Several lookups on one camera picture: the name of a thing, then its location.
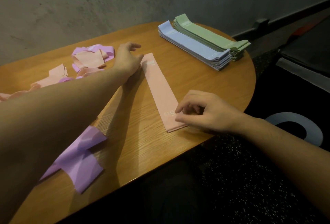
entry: stack of green resistance bands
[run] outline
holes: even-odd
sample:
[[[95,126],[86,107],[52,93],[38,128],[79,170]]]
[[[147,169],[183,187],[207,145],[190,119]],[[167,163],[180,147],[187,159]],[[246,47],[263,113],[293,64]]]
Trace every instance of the stack of green resistance bands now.
[[[244,49],[251,45],[248,40],[231,41],[218,34],[211,32],[201,26],[192,23],[186,14],[175,17],[173,27],[182,34],[195,39],[196,41],[212,48],[217,52],[223,52],[230,49],[232,60],[237,61],[244,55]]]

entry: black baseboard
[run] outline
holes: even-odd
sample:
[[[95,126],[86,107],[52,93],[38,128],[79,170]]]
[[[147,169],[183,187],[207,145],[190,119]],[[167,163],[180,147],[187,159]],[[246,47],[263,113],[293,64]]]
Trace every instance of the black baseboard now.
[[[298,12],[295,12],[295,13],[289,14],[287,16],[284,16],[282,18],[278,18],[276,20],[270,21],[266,25],[256,23],[255,25],[258,24],[259,25],[258,27],[254,27],[254,28],[249,29],[240,34],[236,34],[233,36],[233,38],[237,41],[241,41],[241,40],[253,41],[253,40],[260,38],[266,34],[269,34],[281,27],[289,25],[297,20],[303,19],[314,13],[318,13],[329,7],[330,7],[330,0],[325,0],[320,3],[315,4],[313,6],[310,6],[308,8],[300,10]]]

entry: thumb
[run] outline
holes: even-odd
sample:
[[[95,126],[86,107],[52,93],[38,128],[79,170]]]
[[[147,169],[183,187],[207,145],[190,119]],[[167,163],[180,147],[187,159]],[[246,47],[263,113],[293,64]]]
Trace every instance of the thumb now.
[[[175,121],[185,123],[189,126],[204,127],[203,115],[178,114]]]
[[[137,58],[138,58],[138,60],[141,62],[142,61],[142,59],[143,59],[143,57],[144,57],[144,55],[138,55],[138,56],[136,56]]]

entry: gray strip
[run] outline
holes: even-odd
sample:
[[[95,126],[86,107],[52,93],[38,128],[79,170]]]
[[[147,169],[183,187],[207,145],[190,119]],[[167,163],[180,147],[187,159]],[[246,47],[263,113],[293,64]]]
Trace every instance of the gray strip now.
[[[330,79],[328,77],[304,68],[284,58],[280,58],[276,65],[330,93]]]
[[[273,114],[265,119],[269,123],[273,125],[280,124],[282,122],[296,122],[303,126],[306,130],[306,138],[305,141],[316,145],[321,146],[323,141],[323,133],[321,129],[310,119],[306,118],[305,116],[302,116],[300,114],[292,113],[292,112],[282,112]]]

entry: forearm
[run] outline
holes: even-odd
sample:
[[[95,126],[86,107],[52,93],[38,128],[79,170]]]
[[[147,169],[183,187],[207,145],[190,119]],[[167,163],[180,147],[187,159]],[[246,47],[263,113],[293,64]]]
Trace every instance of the forearm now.
[[[112,68],[0,103],[1,223],[127,78]]]
[[[244,115],[234,130],[266,154],[330,219],[330,153],[263,119]]]

